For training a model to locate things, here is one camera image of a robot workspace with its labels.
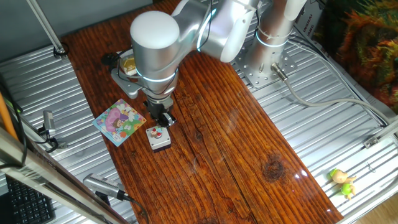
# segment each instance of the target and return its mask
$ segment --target keyboard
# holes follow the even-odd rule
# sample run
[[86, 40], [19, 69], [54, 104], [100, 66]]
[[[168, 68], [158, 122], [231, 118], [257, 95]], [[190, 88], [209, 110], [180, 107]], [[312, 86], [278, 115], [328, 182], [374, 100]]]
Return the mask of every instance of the keyboard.
[[55, 218], [51, 199], [6, 176], [15, 224], [44, 224]]

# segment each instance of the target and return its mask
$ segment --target colorful fabric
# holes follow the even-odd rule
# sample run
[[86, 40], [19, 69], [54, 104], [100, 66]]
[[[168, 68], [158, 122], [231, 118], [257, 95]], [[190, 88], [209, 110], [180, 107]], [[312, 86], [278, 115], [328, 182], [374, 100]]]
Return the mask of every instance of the colorful fabric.
[[398, 113], [398, 0], [329, 0], [317, 39], [362, 87]]

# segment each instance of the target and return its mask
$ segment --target wooden board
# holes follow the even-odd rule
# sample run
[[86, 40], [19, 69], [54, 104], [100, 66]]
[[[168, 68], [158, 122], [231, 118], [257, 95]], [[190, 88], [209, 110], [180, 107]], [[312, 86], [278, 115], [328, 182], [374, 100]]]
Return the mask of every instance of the wooden board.
[[137, 15], [171, 14], [178, 2], [163, 1], [63, 38], [94, 116], [123, 98], [149, 120], [120, 147], [104, 139], [127, 193], [146, 207], [151, 223], [341, 220], [233, 68], [209, 56], [197, 53], [180, 66], [172, 148], [151, 151], [145, 130], [155, 123], [142, 104], [144, 94], [130, 100], [100, 58], [129, 48]]
[[372, 209], [355, 224], [398, 224], [398, 194]]

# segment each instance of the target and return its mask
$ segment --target orange object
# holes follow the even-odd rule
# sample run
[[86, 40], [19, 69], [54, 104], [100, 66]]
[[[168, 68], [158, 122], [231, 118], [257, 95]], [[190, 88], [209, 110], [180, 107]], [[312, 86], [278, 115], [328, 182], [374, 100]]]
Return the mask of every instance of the orange object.
[[120, 137], [125, 138], [127, 136], [127, 133], [125, 133], [124, 131], [120, 132]]
[[14, 125], [12, 125], [10, 113], [8, 113], [6, 102], [0, 93], [0, 114], [4, 125], [6, 127], [7, 132], [14, 137], [14, 139], [18, 140], [17, 133], [15, 132]]

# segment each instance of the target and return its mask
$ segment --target metal sheet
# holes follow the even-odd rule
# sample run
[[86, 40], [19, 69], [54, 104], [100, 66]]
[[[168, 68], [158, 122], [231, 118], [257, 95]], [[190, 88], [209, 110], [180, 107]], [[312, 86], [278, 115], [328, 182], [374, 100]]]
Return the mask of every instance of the metal sheet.
[[[250, 46], [252, 39], [252, 35], [247, 36], [245, 48]], [[285, 52], [297, 64], [297, 71], [288, 73], [288, 77], [304, 100], [321, 102], [358, 98], [353, 85], [314, 54], [289, 43]], [[238, 61], [239, 57], [243, 60], [244, 53], [242, 51], [235, 60]], [[254, 88], [239, 63], [231, 64], [343, 216], [355, 215], [358, 218], [368, 212], [369, 207], [381, 202], [375, 200], [377, 195], [394, 193], [394, 189], [390, 189], [397, 185], [397, 139], [390, 138], [366, 149], [363, 142], [382, 129], [380, 122], [368, 110], [352, 103], [321, 108], [301, 105], [280, 80]], [[357, 195], [351, 201], [345, 199], [340, 193], [341, 186], [328, 176], [336, 167], [358, 176], [354, 182]]]
[[[36, 128], [43, 124], [43, 110], [53, 111], [54, 137], [68, 143], [68, 149], [51, 153], [54, 159], [80, 181], [94, 173], [120, 182], [100, 132], [91, 125], [93, 114], [69, 60], [56, 59], [53, 48], [46, 47], [1, 63], [0, 72], [24, 109], [23, 116]], [[4, 192], [7, 185], [1, 174], [0, 194]], [[129, 202], [109, 201], [125, 219], [136, 221]], [[58, 202], [53, 205], [56, 220], [52, 223], [92, 223]]]

